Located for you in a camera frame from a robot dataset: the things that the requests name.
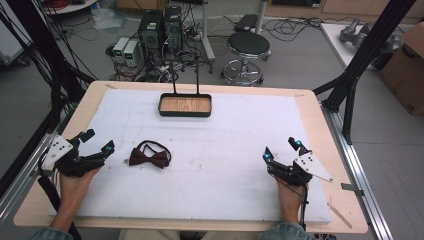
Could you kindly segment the black flat device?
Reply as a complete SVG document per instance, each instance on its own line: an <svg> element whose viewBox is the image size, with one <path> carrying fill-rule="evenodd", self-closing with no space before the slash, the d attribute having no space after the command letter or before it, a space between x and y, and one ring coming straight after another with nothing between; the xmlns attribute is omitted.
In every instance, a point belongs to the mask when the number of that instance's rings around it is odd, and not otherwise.
<svg viewBox="0 0 424 240"><path fill-rule="evenodd" d="M256 14L244 15L234 26L236 32L253 32L256 30L258 16Z"/></svg>

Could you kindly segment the grey metal bracket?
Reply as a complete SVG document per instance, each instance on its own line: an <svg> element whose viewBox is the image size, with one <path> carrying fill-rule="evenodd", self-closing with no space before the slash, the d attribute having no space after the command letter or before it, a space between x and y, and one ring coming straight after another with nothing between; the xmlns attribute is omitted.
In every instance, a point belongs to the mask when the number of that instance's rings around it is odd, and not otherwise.
<svg viewBox="0 0 424 240"><path fill-rule="evenodd" d="M362 189L359 189L358 187L356 187L353 184L342 183L341 188L343 190L354 192L357 197L361 197L361 196L364 195L364 191Z"/></svg>

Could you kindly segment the aluminium rail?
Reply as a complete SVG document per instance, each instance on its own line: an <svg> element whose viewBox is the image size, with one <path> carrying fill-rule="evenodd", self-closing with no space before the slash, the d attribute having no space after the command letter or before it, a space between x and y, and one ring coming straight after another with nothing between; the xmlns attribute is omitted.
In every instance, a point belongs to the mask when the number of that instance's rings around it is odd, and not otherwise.
<svg viewBox="0 0 424 240"><path fill-rule="evenodd" d="M52 145L54 136L63 129L63 123L63 117L55 120L53 113L49 112L0 178L0 226L26 195L38 175L39 159Z"/></svg>
<svg viewBox="0 0 424 240"><path fill-rule="evenodd" d="M376 240L394 240L356 150L342 133L342 117L339 113L330 112L325 108L322 108L322 112L333 134L336 146L341 151L342 161L353 182L354 192L365 214L367 225L372 229Z"/></svg>

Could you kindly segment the white foam mat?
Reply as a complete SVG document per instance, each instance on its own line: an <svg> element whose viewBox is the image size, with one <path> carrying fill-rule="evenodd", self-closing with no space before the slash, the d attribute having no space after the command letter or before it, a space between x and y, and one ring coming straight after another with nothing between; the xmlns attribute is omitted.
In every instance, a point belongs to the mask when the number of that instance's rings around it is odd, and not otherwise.
<svg viewBox="0 0 424 240"><path fill-rule="evenodd" d="M109 89L91 120L95 135L83 156L108 141L114 153L95 175L78 214L162 220L277 221L278 190L262 159L291 164L288 139L306 142L294 98L250 94L212 96L207 118L162 117L157 91ZM151 140L172 155L168 167L129 166L133 148Z"/></svg>

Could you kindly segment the black computer tower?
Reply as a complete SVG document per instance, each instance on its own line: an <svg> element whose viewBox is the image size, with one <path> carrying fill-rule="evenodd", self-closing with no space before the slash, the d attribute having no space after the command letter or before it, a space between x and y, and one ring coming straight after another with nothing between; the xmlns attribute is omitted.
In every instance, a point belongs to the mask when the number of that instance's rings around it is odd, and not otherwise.
<svg viewBox="0 0 424 240"><path fill-rule="evenodd" d="M167 6L164 11L164 27L168 48L176 53L182 50L182 18L180 6Z"/></svg>
<svg viewBox="0 0 424 240"><path fill-rule="evenodd" d="M140 42L148 49L158 50L163 43L163 12L161 10L146 10L138 28Z"/></svg>

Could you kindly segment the white side table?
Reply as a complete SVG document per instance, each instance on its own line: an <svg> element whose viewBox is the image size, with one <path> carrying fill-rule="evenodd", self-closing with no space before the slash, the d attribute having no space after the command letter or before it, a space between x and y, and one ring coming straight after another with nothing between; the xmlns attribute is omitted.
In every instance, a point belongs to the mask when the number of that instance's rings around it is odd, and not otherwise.
<svg viewBox="0 0 424 240"><path fill-rule="evenodd" d="M340 40L340 34L347 28L347 25L322 23L320 27L342 65L347 67L358 50L358 47L355 47L352 42L343 42ZM380 49L380 54L370 62L367 69L382 69L385 65L385 62L382 60L383 55L386 54L389 56L393 54L402 44L403 41L400 36L396 33L392 34Z"/></svg>

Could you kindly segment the clear plastic bag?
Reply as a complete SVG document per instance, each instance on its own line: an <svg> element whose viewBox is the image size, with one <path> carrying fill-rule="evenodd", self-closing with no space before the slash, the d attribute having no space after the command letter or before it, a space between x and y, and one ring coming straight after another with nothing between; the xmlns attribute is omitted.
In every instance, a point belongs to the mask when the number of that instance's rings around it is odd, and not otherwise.
<svg viewBox="0 0 424 240"><path fill-rule="evenodd" d="M96 30L122 28L126 23L126 19L113 9L97 8L92 9L91 13Z"/></svg>

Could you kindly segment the person's left hand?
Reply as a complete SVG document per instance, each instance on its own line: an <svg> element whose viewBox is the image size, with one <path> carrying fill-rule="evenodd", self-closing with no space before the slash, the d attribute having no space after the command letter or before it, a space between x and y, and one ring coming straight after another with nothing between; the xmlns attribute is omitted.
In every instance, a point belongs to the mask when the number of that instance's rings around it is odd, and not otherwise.
<svg viewBox="0 0 424 240"><path fill-rule="evenodd" d="M75 215L88 192L89 185L99 168L85 173L82 177L60 175L61 203L59 212Z"/></svg>

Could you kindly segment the dark red bow tie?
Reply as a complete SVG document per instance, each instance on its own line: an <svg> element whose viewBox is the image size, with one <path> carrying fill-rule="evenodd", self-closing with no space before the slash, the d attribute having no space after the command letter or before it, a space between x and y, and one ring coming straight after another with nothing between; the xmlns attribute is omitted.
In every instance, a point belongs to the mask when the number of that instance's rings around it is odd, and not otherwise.
<svg viewBox="0 0 424 240"><path fill-rule="evenodd" d="M144 140L136 148L133 148L128 160L129 166L151 163L163 169L168 167L172 159L171 152L162 144Z"/></svg>

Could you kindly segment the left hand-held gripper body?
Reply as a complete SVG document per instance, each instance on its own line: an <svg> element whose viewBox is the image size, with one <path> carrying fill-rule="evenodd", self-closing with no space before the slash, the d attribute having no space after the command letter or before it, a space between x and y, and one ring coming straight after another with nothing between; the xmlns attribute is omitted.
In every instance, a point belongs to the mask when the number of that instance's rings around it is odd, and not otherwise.
<svg viewBox="0 0 424 240"><path fill-rule="evenodd" d="M77 136L72 139L65 139L60 135L55 136L41 160L41 166L53 165L55 169L66 176L82 177L85 173L104 165L105 160L97 159L97 153L81 156L79 154L80 144Z"/></svg>

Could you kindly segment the person's right hand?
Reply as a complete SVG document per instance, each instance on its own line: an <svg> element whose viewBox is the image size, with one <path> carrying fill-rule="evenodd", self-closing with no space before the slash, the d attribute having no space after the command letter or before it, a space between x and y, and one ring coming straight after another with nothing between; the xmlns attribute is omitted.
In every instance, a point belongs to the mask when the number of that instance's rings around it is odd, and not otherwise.
<svg viewBox="0 0 424 240"><path fill-rule="evenodd" d="M283 180L277 180L277 186L282 218L295 221L298 218L305 189L302 186L291 186Z"/></svg>

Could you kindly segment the black stand with wooden tray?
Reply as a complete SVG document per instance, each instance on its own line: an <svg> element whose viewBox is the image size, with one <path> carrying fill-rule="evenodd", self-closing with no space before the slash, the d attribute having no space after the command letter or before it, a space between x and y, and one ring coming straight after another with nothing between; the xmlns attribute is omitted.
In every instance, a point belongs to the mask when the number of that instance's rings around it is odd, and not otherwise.
<svg viewBox="0 0 424 240"><path fill-rule="evenodd" d="M212 113L212 96L200 92L199 68L201 64L206 64L209 66L209 73L212 74L212 65L202 60L167 59L167 62L169 63L173 91L161 94L158 105L159 114L163 117L210 117ZM182 71L187 66L195 66L195 93L177 92L174 71L174 65L177 62L182 64Z"/></svg>

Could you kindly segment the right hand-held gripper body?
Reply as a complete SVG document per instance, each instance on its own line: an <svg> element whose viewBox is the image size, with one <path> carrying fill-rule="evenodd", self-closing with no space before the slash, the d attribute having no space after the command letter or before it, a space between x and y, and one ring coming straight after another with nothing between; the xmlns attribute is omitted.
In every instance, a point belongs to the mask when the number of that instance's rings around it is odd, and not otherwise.
<svg viewBox="0 0 424 240"><path fill-rule="evenodd" d="M280 180L286 181L291 186L302 186L310 182L313 177L318 177L327 182L332 182L333 178L325 169L319 159L308 152L295 158L290 166L284 165L274 160L267 165L267 172Z"/></svg>

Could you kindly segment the brown cardboard box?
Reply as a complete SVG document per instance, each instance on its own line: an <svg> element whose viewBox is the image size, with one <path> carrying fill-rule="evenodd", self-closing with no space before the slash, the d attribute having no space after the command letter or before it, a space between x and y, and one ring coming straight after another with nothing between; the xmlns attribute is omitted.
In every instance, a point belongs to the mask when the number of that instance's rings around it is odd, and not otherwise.
<svg viewBox="0 0 424 240"><path fill-rule="evenodd" d="M424 22L401 40L402 46L381 70L381 80L411 115L424 116Z"/></svg>

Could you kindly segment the white power supply unit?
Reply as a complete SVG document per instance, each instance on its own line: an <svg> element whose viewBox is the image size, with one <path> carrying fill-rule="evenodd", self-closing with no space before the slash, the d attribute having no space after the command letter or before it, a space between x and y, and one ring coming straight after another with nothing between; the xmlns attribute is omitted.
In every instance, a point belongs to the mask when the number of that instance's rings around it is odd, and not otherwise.
<svg viewBox="0 0 424 240"><path fill-rule="evenodd" d="M138 44L135 40L130 40L124 50L124 58L128 67L136 67L139 61Z"/></svg>
<svg viewBox="0 0 424 240"><path fill-rule="evenodd" d="M124 63L124 50L129 42L128 37L121 37L112 49L113 60L115 63Z"/></svg>

